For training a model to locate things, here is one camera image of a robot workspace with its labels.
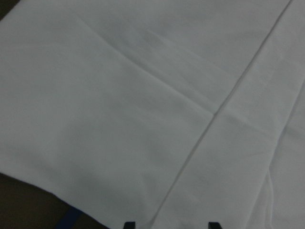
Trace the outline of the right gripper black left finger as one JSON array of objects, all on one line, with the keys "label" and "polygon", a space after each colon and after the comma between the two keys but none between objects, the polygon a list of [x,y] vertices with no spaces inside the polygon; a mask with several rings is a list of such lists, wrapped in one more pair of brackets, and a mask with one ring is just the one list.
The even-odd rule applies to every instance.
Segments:
[{"label": "right gripper black left finger", "polygon": [[124,223],[124,229],[135,229],[135,221],[127,221]]}]

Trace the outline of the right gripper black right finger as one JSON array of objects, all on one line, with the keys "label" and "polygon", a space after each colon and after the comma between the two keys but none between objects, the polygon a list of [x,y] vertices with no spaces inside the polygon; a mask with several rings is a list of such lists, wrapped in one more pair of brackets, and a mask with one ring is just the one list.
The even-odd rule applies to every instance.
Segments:
[{"label": "right gripper black right finger", "polygon": [[219,222],[208,222],[208,229],[221,229]]}]

